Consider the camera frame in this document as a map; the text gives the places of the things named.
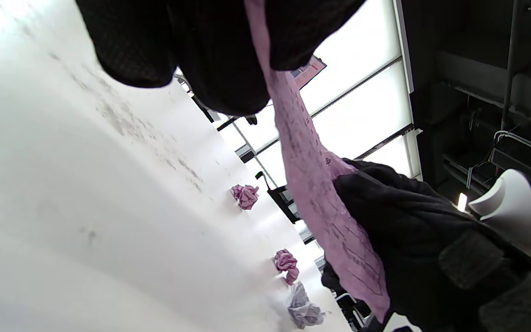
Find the light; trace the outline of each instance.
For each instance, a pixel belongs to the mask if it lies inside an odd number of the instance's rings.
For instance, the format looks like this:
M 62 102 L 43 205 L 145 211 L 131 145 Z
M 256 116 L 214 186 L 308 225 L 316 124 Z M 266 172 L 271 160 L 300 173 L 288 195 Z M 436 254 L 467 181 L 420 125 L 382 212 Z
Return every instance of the light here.
M 460 193 L 460 197 L 458 198 L 458 210 L 461 212 L 464 212 L 466 210 L 466 201 L 468 200 L 468 197 L 466 197 L 465 194 Z

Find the pink receipt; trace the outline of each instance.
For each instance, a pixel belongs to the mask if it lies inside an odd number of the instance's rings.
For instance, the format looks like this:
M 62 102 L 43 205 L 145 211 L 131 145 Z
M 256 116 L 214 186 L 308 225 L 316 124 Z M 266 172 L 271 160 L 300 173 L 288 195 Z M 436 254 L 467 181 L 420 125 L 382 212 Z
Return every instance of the pink receipt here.
M 333 179 L 356 169 L 323 147 L 292 75 L 270 68 L 264 0 L 245 0 L 245 8 L 255 52 L 274 101 L 287 187 L 342 286 L 365 301 L 383 321 L 390 299 L 382 262 L 366 231 L 350 216 L 333 187 Z

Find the dark wall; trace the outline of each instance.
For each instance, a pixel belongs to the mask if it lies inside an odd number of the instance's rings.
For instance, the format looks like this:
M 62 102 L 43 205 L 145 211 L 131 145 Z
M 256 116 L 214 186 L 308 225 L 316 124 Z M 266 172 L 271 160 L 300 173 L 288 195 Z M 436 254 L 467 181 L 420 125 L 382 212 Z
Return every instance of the dark wall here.
M 470 28 L 479 31 L 499 32 L 509 35 L 513 0 L 472 0 L 470 2 Z M 531 0 L 522 3 L 520 36 L 531 40 Z

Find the white surface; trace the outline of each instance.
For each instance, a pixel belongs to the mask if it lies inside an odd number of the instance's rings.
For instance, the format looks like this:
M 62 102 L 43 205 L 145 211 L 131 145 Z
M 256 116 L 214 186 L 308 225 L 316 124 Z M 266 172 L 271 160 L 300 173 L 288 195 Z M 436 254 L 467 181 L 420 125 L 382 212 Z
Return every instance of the white surface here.
M 0 331 L 348 332 L 299 235 L 185 92 L 113 82 L 74 2 L 0 0 Z

